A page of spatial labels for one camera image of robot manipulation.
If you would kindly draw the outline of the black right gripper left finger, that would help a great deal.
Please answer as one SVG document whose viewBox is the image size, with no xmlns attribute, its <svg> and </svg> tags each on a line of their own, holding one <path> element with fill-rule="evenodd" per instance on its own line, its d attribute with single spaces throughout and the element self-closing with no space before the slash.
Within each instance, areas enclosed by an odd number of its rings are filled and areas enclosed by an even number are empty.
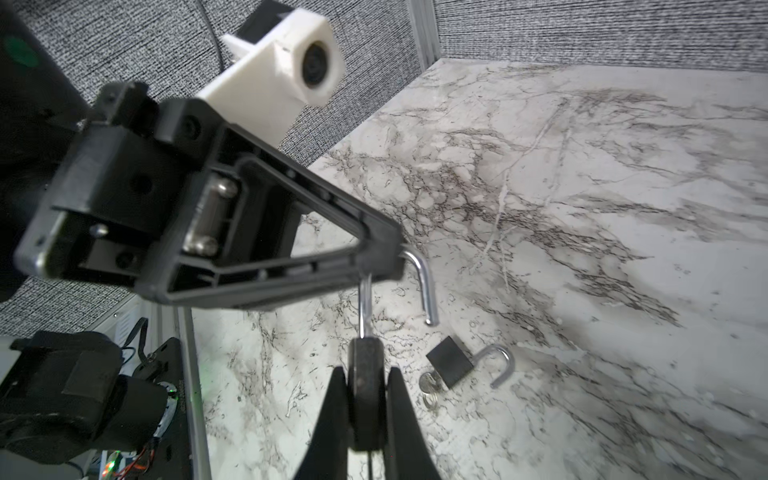
<svg viewBox="0 0 768 480">
<path fill-rule="evenodd" d="M 349 430 L 346 376 L 338 366 L 332 371 L 309 446 L 293 479 L 346 479 Z"/>
</svg>

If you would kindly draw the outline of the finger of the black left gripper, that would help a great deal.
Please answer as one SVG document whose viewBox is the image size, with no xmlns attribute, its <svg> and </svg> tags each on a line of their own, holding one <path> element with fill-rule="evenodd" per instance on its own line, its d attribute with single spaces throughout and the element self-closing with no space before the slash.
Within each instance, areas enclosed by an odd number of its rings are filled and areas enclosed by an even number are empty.
<svg viewBox="0 0 768 480">
<path fill-rule="evenodd" d="M 401 270 L 402 227 L 242 128 L 225 123 L 206 166 L 238 183 L 220 270 Z M 357 240 L 325 253 L 291 254 L 302 216 L 316 213 Z"/>
</svg>

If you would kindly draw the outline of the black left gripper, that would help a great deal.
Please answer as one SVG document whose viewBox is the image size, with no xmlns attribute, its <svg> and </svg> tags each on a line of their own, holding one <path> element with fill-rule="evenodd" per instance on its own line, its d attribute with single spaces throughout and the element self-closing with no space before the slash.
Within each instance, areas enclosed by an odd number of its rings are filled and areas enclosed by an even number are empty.
<svg viewBox="0 0 768 480">
<path fill-rule="evenodd" d="M 157 103 L 143 83 L 106 85 L 16 241 L 14 269 L 133 287 L 164 305 L 235 310 L 274 309 L 368 276 L 402 278 L 401 239 L 231 266 L 187 253 L 212 184 L 235 183 L 206 166 L 225 123 L 199 99 Z"/>
</svg>

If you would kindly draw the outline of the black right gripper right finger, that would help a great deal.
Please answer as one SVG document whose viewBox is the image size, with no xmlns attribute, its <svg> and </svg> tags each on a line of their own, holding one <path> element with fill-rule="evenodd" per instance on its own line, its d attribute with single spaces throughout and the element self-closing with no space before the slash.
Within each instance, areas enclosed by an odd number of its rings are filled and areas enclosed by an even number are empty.
<svg viewBox="0 0 768 480">
<path fill-rule="evenodd" d="M 387 480 L 440 480 L 424 441 L 401 370 L 390 369 L 386 385 L 386 444 L 383 449 Z"/>
</svg>

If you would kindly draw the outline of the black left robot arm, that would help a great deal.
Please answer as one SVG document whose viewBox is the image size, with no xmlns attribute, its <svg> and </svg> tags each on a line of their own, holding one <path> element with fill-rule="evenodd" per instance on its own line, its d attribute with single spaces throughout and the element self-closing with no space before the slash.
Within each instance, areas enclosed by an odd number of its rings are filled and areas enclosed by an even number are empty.
<svg viewBox="0 0 768 480">
<path fill-rule="evenodd" d="M 264 1 L 225 43 L 234 63 L 192 97 L 138 81 L 87 104 L 1 5 L 1 294 L 28 277 L 128 287 L 175 307 L 262 310 L 398 280 L 401 226 L 278 150 L 343 75 L 328 20 Z M 146 352 L 97 332 L 18 339 L 1 446 L 40 464 L 122 451 L 121 479 L 198 479 L 204 434 L 185 337 Z"/>
</svg>

